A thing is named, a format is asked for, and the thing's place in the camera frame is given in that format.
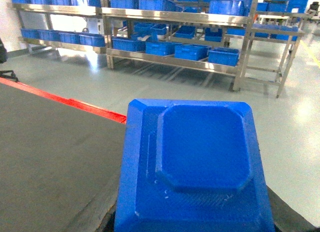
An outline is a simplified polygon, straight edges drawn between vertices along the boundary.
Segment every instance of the shelf tier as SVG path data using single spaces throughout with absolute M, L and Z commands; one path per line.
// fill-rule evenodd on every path
M 231 16 L 210 13 L 186 13 L 170 11 L 153 11 L 141 9 L 122 9 L 122 8 L 102 8 L 102 14 L 107 17 L 136 19 L 159 22 L 177 22 L 201 25 L 220 25 L 243 27 L 247 24 L 248 17 Z
M 146 54 L 142 52 L 131 52 L 117 49 L 106 49 L 106 54 L 113 57 L 138 60 L 138 61 L 146 61 L 150 63 L 162 64 L 167 66 L 178 66 L 193 70 L 212 72 L 217 74 L 223 74 L 235 77 L 237 67 L 214 64 L 203 61 L 193 61 L 188 59 L 174 58 L 172 56 L 158 56 L 153 54 Z
M 93 6 L 65 6 L 29 3 L 7 3 L 7 6 L 19 11 L 49 13 L 57 15 L 99 16 L 101 8 Z
M 24 37 L 19 37 L 19 41 L 26 44 L 47 46 L 47 47 L 53 47 L 53 48 L 62 48 L 62 49 L 68 49 L 73 51 L 95 52 L 97 54 L 106 53 L 106 47 L 95 47 L 90 45 L 63 43 L 58 41 L 48 41 L 48 40 L 24 38 Z

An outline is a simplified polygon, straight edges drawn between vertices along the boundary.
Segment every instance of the red edge strip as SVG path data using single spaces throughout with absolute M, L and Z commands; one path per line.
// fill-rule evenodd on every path
M 112 120 L 112 121 L 115 121 L 118 123 L 125 124 L 127 121 L 127 117 L 123 114 L 116 113 L 116 112 L 113 112 L 113 111 L 110 111 L 110 110 L 107 110 L 107 109 L 104 109 L 104 108 L 101 108 L 98 106 L 94 106 L 92 104 L 76 100 L 74 98 L 70 98 L 70 99 L 63 98 L 63 97 L 57 96 L 55 94 L 45 92 L 41 89 L 31 87 L 31 86 L 24 84 L 24 83 L 13 82 L 13 81 L 5 79 L 5 78 L 0 78 L 0 83 L 7 85 L 7 86 L 14 87 L 14 88 L 22 90 L 22 91 L 29 92 L 29 93 L 37 95 L 37 96 L 41 96 L 41 97 L 49 99 L 49 100 L 53 100 L 53 101 L 65 104 L 67 106 L 77 108 L 82 111 L 86 111 L 86 112 L 95 114 L 97 116 L 107 118 L 109 120 Z

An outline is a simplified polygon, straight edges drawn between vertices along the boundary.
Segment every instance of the yellow floor line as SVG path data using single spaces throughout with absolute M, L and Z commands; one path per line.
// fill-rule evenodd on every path
M 320 61 L 317 59 L 317 57 L 315 56 L 315 54 L 312 52 L 312 50 L 308 47 L 308 45 L 301 41 L 301 45 L 304 47 L 304 49 L 307 51 L 307 53 L 309 54 L 309 56 L 313 59 L 313 61 L 318 65 L 318 67 L 320 68 Z

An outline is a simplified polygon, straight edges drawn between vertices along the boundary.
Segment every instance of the epoxy floor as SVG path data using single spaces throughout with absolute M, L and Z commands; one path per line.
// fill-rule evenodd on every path
M 13 69 L 22 83 L 65 98 L 75 98 L 126 114 L 134 98 L 244 101 L 253 110 L 268 186 L 294 210 L 320 226 L 320 37 L 309 24 L 286 85 L 247 82 L 240 92 L 229 92 L 232 79 L 144 62 L 120 61 L 107 69 L 104 55 L 55 52 L 9 59 L 0 69 Z M 232 41 L 231 47 L 238 42 Z M 255 42 L 254 51 L 280 54 L 284 45 Z M 272 68 L 278 56 L 252 56 L 249 63 Z

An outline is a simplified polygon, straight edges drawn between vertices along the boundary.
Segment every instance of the gray floor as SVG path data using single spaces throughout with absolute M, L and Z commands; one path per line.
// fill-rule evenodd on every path
M 246 83 L 229 92 L 232 79 L 215 75 L 207 86 L 205 72 L 183 70 L 168 81 L 169 66 L 122 61 L 114 70 L 103 55 L 69 50 L 10 59 L 0 69 L 14 69 L 21 82 L 65 98 L 75 98 L 126 114 L 134 98 L 244 101 L 253 109 L 266 182 L 294 210 L 320 226 L 320 37 L 311 32 L 299 47 L 285 88 Z M 253 50 L 280 53 L 283 45 L 256 42 Z M 271 67 L 280 59 L 252 56 L 250 64 Z

